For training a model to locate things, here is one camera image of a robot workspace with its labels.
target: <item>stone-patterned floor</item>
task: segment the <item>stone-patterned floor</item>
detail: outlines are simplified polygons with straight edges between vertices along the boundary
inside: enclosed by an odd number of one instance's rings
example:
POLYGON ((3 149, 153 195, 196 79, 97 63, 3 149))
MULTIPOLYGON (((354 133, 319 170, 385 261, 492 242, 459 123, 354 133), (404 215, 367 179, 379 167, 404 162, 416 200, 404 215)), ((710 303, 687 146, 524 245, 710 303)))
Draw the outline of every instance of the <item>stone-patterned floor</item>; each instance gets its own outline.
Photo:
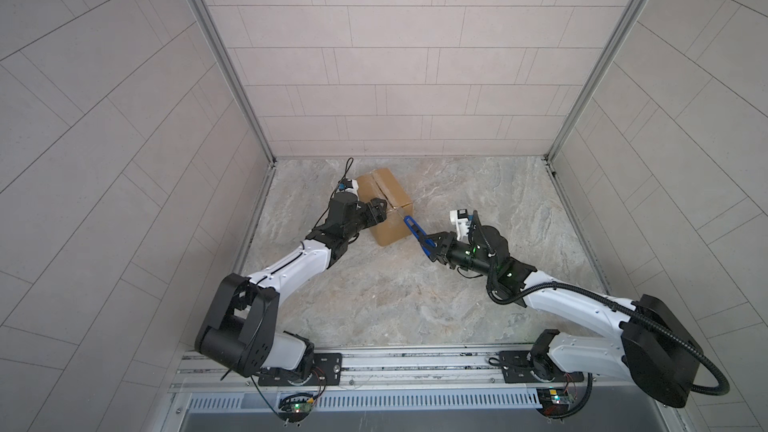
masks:
MULTIPOLYGON (((308 233, 344 162, 278 163, 244 274, 287 254, 308 233)), ((509 240, 512 256, 602 291, 541 158, 362 158, 349 177, 379 167, 389 167, 408 191, 428 234, 452 229, 450 210, 476 208, 483 224, 509 240)), ((491 302, 484 278, 431 263, 413 237, 379 247, 368 231, 283 303, 277 327, 320 347, 531 342, 545 328, 591 334, 547 312, 491 302)))

